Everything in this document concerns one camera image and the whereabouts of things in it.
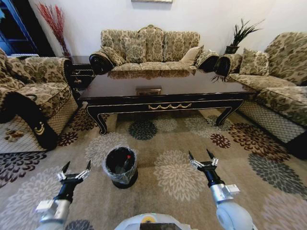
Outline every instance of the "dark wooden coffee table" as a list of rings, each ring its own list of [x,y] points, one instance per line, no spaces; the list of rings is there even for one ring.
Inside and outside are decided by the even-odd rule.
[[[96,76],[79,100],[88,102],[87,112],[104,135],[102,114],[225,108],[216,120],[221,126],[255,93],[202,70],[110,71]]]

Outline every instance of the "rug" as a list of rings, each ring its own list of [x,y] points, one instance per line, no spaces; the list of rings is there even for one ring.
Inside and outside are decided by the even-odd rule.
[[[0,154],[0,229],[35,229],[37,204],[55,197],[61,187],[56,173],[68,161],[70,172],[81,172],[91,160],[90,176],[75,189],[66,230],[112,230],[126,218],[151,212],[169,214],[194,229],[220,230],[206,178],[188,158],[190,150],[195,159],[206,161],[206,149],[219,158],[221,179],[241,190],[235,201],[259,230],[307,229],[307,161],[237,113],[215,127],[219,114],[118,115],[116,129],[101,136],[79,110],[55,150]],[[101,166],[117,146],[138,154],[139,177],[126,190],[116,188]]]

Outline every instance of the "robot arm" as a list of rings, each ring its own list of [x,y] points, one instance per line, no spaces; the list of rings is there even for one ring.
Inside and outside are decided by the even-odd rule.
[[[86,169],[81,173],[67,174],[70,162],[68,162],[58,173],[62,188],[53,200],[43,200],[36,208],[36,212],[41,213],[40,222],[42,225],[37,230],[64,230],[69,207],[72,203],[73,191],[75,187],[85,180],[91,171],[91,161],[88,162]]]
[[[237,203],[233,202],[233,195],[238,194],[240,190],[235,184],[225,185],[224,181],[217,175],[215,169],[218,159],[209,152],[211,161],[198,162],[189,151],[191,164],[199,171],[205,173],[208,180],[213,200],[217,206],[216,215],[225,230],[257,230],[253,224],[252,217]]]

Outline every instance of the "plastic bag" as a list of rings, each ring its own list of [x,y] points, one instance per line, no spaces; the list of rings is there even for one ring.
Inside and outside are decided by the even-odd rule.
[[[137,169],[137,154],[129,147],[117,147],[107,154],[102,167],[112,181],[129,184]]]

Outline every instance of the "floral upholstered sofa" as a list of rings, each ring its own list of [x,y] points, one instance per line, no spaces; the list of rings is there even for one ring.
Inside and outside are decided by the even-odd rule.
[[[0,50],[0,153],[53,149],[77,109],[66,81],[71,62],[7,57]]]
[[[240,54],[222,56],[217,73],[256,90],[257,97],[239,110],[306,158],[307,33],[282,33],[264,52],[269,60],[267,76],[239,74]],[[260,65],[254,61],[250,68],[257,70]]]
[[[145,40],[144,57],[139,63],[129,61],[126,55],[125,39]],[[103,30],[101,32],[101,49],[90,56],[90,62],[96,74],[110,70],[171,70],[203,69],[213,71],[218,59],[217,53],[204,50],[194,65],[179,62],[186,52],[199,45],[197,32],[163,31],[149,25],[139,31]],[[132,47],[136,52],[140,47]]]

